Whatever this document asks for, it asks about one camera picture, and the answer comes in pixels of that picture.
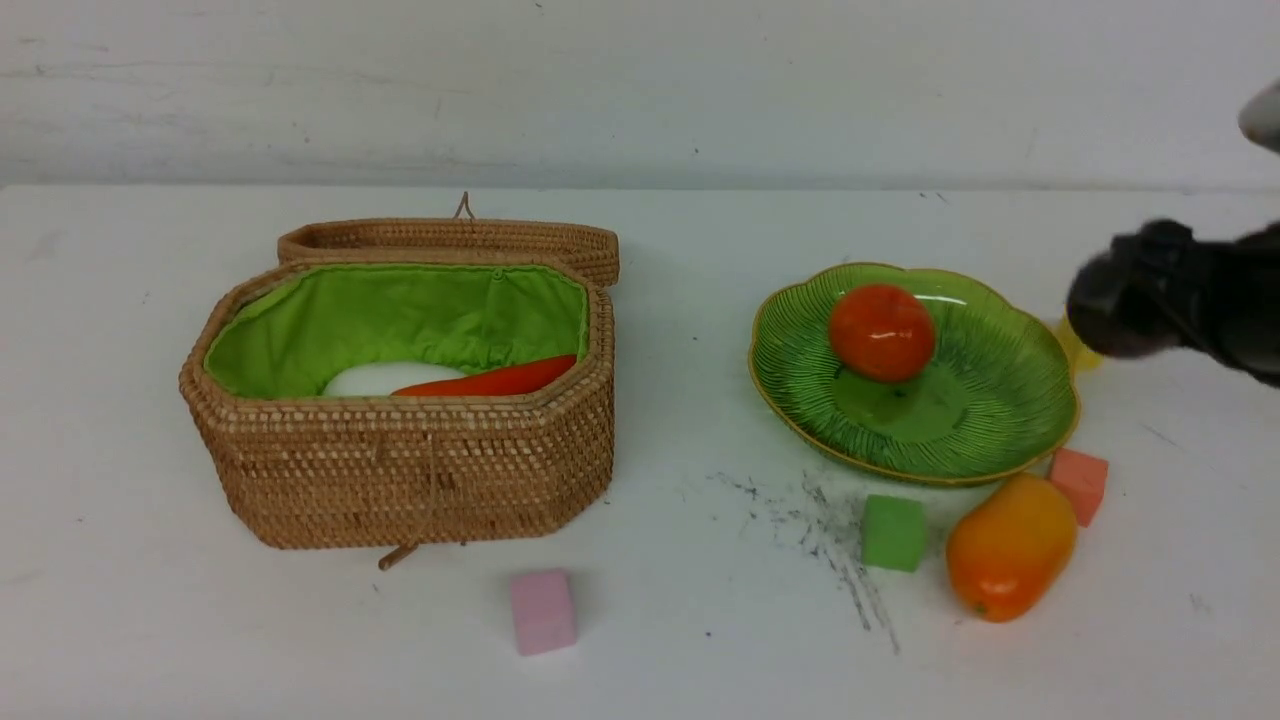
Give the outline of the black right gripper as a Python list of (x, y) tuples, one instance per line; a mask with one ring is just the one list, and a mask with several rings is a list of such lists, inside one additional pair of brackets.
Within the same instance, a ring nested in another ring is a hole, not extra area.
[(1193, 350), (1279, 386), (1279, 225), (1198, 240), (1170, 219), (1117, 234), (1075, 274), (1066, 319), (1091, 351), (1137, 360)]

